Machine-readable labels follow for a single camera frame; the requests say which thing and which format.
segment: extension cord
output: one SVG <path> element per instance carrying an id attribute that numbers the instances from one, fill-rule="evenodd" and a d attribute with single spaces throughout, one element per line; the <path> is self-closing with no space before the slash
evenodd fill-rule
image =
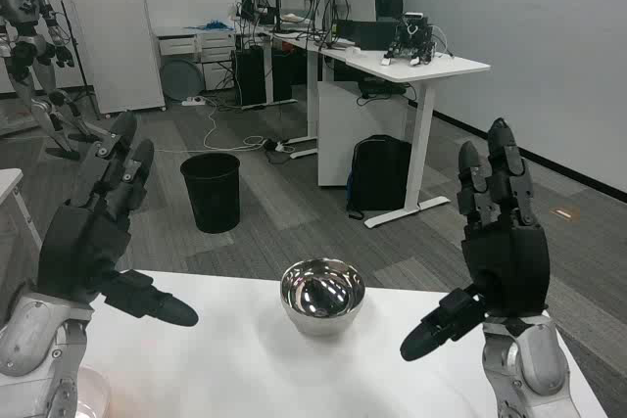
<path id="1" fill-rule="evenodd" d="M 207 100 L 205 97 L 187 97 L 187 100 L 181 103 L 183 107 L 199 107 L 202 105 L 207 105 Z"/>

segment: wastebasket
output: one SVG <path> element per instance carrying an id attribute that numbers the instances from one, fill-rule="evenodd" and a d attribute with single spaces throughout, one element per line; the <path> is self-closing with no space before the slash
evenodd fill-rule
<path id="1" fill-rule="evenodd" d="M 239 223 L 239 160 L 230 154 L 203 154 L 180 166 L 196 227 L 208 234 Z"/>

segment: metal bowl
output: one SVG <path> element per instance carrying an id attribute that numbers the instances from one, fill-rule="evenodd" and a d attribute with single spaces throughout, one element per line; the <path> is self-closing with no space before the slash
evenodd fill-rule
<path id="1" fill-rule="evenodd" d="M 281 280 L 283 307 L 307 335 L 337 335 L 362 308 L 365 283 L 355 268 L 339 259 L 300 261 Z"/>

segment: white cabinet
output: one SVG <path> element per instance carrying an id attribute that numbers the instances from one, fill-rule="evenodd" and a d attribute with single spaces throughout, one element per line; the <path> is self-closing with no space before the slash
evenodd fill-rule
<path id="1" fill-rule="evenodd" d="M 207 90 L 231 88 L 231 54 L 235 50 L 234 31 L 189 29 L 158 31 L 162 61 L 170 57 L 185 58 L 202 70 Z"/>

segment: black backpack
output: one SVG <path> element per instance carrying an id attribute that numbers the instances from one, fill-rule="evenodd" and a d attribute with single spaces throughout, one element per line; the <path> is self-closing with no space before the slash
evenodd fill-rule
<path id="1" fill-rule="evenodd" d="M 363 210 L 401 209 L 405 205 L 410 157 L 411 144 L 391 136 L 371 136 L 355 146 L 346 186 L 349 217 L 362 220 Z"/>

